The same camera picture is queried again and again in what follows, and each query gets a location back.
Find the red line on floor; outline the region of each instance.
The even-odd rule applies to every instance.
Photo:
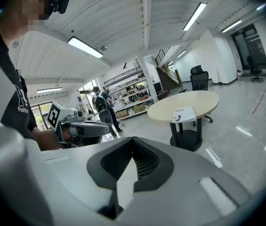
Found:
[[[254,115],[254,113],[256,112],[256,110],[257,110],[257,108],[258,108],[258,106],[259,106],[261,100],[263,99],[263,97],[264,97],[264,95],[265,95],[265,92],[266,92],[266,88],[265,88],[265,91],[264,91],[263,95],[261,96],[261,98],[260,98],[260,100],[259,100],[257,106],[255,107],[254,111],[252,112],[252,115]]]

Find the black office chair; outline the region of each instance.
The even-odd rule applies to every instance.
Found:
[[[194,90],[208,90],[208,72],[207,71],[202,71],[196,74],[192,74],[190,76],[191,84]],[[209,117],[208,115],[205,116],[210,120],[210,123],[213,122],[213,119]]]
[[[254,78],[251,79],[252,83],[254,81],[258,81],[260,83],[260,81],[264,81],[262,78],[258,77],[260,73],[262,73],[262,70],[258,69],[258,65],[257,65],[257,69],[253,70],[253,73],[255,75]]]
[[[262,78],[258,77],[259,74],[262,73],[262,70],[258,69],[258,65],[256,65],[256,68],[254,68],[254,63],[253,63],[252,58],[251,58],[250,55],[247,56],[247,62],[249,64],[249,66],[250,66],[250,73],[251,74],[253,73],[255,75],[255,77],[251,79],[252,83],[254,81],[258,81],[259,83],[260,83],[260,81],[263,81]]]
[[[190,70],[190,74],[198,74],[198,73],[202,73],[202,72],[203,72],[203,69],[201,68],[201,65],[193,67]]]

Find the round table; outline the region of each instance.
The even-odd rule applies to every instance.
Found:
[[[148,109],[148,115],[153,120],[170,123],[171,145],[194,152],[202,144],[202,117],[212,112],[218,104],[219,96],[212,91],[189,91],[156,102]],[[177,132],[176,124],[172,122],[174,109],[189,105],[193,107],[196,115],[197,131],[183,131],[182,123],[179,123],[179,131]]]

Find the black table base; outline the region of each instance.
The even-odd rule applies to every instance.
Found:
[[[182,123],[179,123],[179,131],[176,129],[176,124],[170,123],[170,126],[172,146],[195,152],[202,145],[202,118],[197,119],[197,131],[183,130]]]

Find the stair railing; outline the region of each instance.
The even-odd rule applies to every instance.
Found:
[[[160,64],[161,60],[164,58],[164,56],[166,55],[167,51],[169,51],[169,49],[170,47],[159,50],[158,55],[155,58],[157,66]]]
[[[179,76],[178,70],[172,71],[170,70],[167,66],[162,66],[161,67],[162,71],[164,73],[166,73],[167,76],[169,76],[171,79],[173,79],[177,84],[179,84],[180,86],[182,86],[182,81],[181,78]]]

